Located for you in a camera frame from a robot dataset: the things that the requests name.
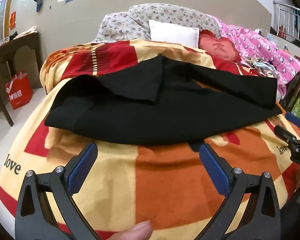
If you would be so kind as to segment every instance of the red shopping bag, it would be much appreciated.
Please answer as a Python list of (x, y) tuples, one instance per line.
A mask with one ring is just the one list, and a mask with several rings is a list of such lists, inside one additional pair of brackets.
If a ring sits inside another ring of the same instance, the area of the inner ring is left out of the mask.
[(6, 92), (13, 109), (17, 109), (30, 102), (32, 89), (26, 72), (15, 75), (10, 83), (6, 84)]

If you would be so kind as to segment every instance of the red and orange blanket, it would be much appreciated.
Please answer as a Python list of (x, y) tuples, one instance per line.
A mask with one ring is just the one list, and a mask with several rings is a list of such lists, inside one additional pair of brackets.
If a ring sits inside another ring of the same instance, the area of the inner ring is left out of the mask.
[[(46, 59), (40, 72), (47, 96), (17, 135), (0, 174), (0, 199), (12, 215), (15, 215), (21, 184), (28, 170), (37, 174), (51, 172), (58, 165), (66, 165), (91, 141), (44, 125), (60, 88), (72, 77), (115, 72), (158, 54), (202, 67), (252, 75), (242, 65), (204, 50), (163, 42), (118, 41), (56, 51)], [(290, 161), (286, 143), (274, 135), (277, 124), (300, 139), (297, 127), (281, 114), (205, 141), (233, 167), (258, 175), (269, 171), (282, 207), (295, 190), (297, 165)], [(189, 144), (144, 147), (95, 142), (98, 158), (80, 192), (73, 198), (103, 239), (141, 221), (151, 220), (154, 227), (152, 240), (192, 240), (223, 200), (198, 153), (193, 152)], [(10, 169), (11, 163), (16, 164), (13, 169)], [(48, 198), (60, 228), (67, 231), (52, 194), (48, 194)], [(238, 225), (247, 199), (248, 196), (243, 199), (229, 230)]]

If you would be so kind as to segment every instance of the floral pillow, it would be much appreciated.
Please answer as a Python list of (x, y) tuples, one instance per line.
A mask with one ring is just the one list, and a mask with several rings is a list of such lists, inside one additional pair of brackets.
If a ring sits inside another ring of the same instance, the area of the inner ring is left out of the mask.
[(220, 30), (215, 19), (197, 10), (171, 4), (147, 3), (131, 6), (128, 13), (146, 32), (150, 38), (149, 20), (173, 23), (185, 27), (209, 30), (220, 38)]
[(128, 12), (119, 12), (107, 14), (103, 18), (98, 35), (92, 42), (133, 39), (150, 40), (146, 31), (128, 15)]

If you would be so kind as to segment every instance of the metal screw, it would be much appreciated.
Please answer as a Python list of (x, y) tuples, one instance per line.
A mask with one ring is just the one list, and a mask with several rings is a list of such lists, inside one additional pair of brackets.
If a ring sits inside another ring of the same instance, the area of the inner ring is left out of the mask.
[(240, 168), (234, 168), (233, 170), (236, 174), (241, 174), (242, 173), (242, 170)]
[(56, 173), (60, 173), (62, 171), (63, 171), (63, 167), (62, 166), (56, 167)]
[(26, 176), (27, 177), (31, 177), (33, 175), (33, 171), (28, 171), (27, 173), (26, 173)]
[(269, 172), (265, 172), (264, 174), (263, 174), (266, 178), (270, 178), (271, 177), (271, 174), (269, 173)]

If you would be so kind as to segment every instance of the bag handle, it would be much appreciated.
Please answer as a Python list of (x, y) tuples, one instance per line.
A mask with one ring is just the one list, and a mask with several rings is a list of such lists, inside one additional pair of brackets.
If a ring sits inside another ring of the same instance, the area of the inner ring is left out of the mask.
[(17, 78), (18, 78), (18, 76), (17, 76), (17, 74), (15, 74), (13, 80), (15, 80), (15, 79), (17, 79)]
[(10, 86), (8, 88), (6, 88), (7, 93), (10, 93), (10, 90), (12, 88), (12, 84), (13, 84), (13, 80), (10, 82)]

